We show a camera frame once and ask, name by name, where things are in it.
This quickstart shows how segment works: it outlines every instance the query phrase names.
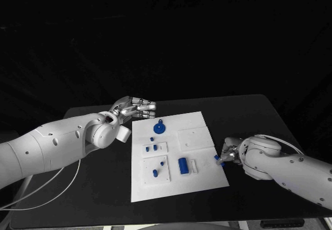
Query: robotic hand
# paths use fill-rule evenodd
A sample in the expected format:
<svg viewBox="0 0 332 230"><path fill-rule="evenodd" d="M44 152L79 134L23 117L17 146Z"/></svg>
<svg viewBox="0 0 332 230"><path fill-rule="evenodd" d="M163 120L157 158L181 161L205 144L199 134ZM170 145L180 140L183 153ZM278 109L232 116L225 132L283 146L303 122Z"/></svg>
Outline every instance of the robotic hand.
<svg viewBox="0 0 332 230"><path fill-rule="evenodd" d="M255 135L245 140L225 138L222 153L216 164L232 161L242 165L245 174L257 180L274 180L290 192L317 205L332 209L332 165L298 154L281 152L280 144Z"/></svg>
<svg viewBox="0 0 332 230"><path fill-rule="evenodd" d="M39 126L0 144L0 189L21 178L63 168L131 131L121 125L131 116L154 118L155 102L122 97L109 111L76 116Z"/></svg>

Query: white robotic arm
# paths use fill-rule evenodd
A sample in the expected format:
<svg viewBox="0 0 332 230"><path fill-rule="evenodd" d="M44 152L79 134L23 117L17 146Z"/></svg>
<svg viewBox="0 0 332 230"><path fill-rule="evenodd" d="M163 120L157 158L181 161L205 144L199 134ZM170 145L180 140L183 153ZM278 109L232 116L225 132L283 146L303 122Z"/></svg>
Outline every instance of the white robotic arm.
<svg viewBox="0 0 332 230"><path fill-rule="evenodd" d="M0 144L0 189L21 178L63 168L131 131L121 126L131 116L154 118L155 103L124 97L109 111L76 116L39 126Z"/></svg>
<svg viewBox="0 0 332 230"><path fill-rule="evenodd" d="M280 144L264 135L245 140L226 138L216 164L225 161L242 165L254 179L274 180L290 192L332 209L332 165L326 162L284 154Z"/></svg>

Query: black curtain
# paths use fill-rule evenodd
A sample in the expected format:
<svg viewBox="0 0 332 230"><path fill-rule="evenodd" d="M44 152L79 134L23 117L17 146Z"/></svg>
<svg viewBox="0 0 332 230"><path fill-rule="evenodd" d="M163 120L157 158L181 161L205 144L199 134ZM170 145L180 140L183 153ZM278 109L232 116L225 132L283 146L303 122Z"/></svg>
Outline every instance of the black curtain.
<svg viewBox="0 0 332 230"><path fill-rule="evenodd" d="M23 135L69 108L112 104L125 95L161 101L264 94L307 154L332 160L329 5L7 4L1 129Z"/></svg>

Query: blue small piece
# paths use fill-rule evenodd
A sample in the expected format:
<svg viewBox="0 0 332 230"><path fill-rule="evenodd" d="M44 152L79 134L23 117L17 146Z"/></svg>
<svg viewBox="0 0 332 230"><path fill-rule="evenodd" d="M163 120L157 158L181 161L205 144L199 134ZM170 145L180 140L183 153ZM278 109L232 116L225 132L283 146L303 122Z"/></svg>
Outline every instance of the blue small piece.
<svg viewBox="0 0 332 230"><path fill-rule="evenodd" d="M155 169L153 169L153 171L151 171L151 172L153 172L153 176L154 176L154 177L157 177L157 170L155 170Z"/></svg>
<svg viewBox="0 0 332 230"><path fill-rule="evenodd" d="M219 160L218 155L215 155L215 159ZM225 162L222 162L219 165L223 167L225 166Z"/></svg>
<svg viewBox="0 0 332 230"><path fill-rule="evenodd" d="M189 173L187 164L186 164L186 158L184 157L179 158L179 168L180 168L180 174L187 174Z"/></svg>
<svg viewBox="0 0 332 230"><path fill-rule="evenodd" d="M157 124L153 126L153 131L155 134L161 134L166 130L164 124L161 119L158 120Z"/></svg>

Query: cable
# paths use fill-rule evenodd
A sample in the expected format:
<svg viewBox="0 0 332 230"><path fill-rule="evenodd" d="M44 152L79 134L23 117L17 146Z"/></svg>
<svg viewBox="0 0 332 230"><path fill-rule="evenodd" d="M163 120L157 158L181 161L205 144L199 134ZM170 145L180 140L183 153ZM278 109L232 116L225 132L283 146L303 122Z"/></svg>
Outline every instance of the cable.
<svg viewBox="0 0 332 230"><path fill-rule="evenodd" d="M54 179L54 177L59 175L62 169L59 170L59 172L54 174L54 176L50 178L50 180L27 195L24 195L18 200L13 201L10 204L4 205L2 207L0 207L0 211L8 207L10 205L13 205L14 203L20 202L24 198L27 198L33 193L36 193L43 187L44 185Z"/></svg>
<svg viewBox="0 0 332 230"><path fill-rule="evenodd" d="M278 142L281 142L283 144L285 144L288 147L291 147L298 154L304 155L304 153L287 141L284 141L284 140L281 140L281 139L278 139L278 138L275 138L272 136L264 135L264 134L258 134L255 136L257 137L265 137L265 138L270 138L272 140L277 140Z"/></svg>
<svg viewBox="0 0 332 230"><path fill-rule="evenodd" d="M30 210L30 209L34 209L34 208L37 208L37 207L41 207L43 205L46 205L49 202L52 202L60 195L62 195L62 193L66 191L66 189L69 188L69 186L70 186L70 184L72 184L72 182L73 182L73 180L75 180L75 178L76 178L76 175L78 175L78 170L79 170L79 165L80 165L80 160L78 161L78 169L76 169L76 173L75 173L75 176L73 176L73 178L72 178L72 180L70 180L70 183L69 183L69 185L66 186L66 188L63 189L63 191L60 192L60 194L50 200L50 201L47 201L46 203L43 203L41 205L39 205L39 206L36 206L36 207L30 207L30 208L23 208L23 209L14 209L14 208L4 208L4 207L8 207L11 204L14 204L14 203L17 203L20 200L23 200L24 198L27 198L52 180L53 180L53 178L57 176L57 174L60 173L60 171L62 171L62 169L60 169L60 171L56 173L56 175L52 177L52 179L30 193L30 194L27 194L26 196L23 196L21 197L21 199L18 199L17 201L14 201L14 202L11 202L8 205L5 205L5 206L2 206L2 207L0 207L0 211L24 211L24 210Z"/></svg>

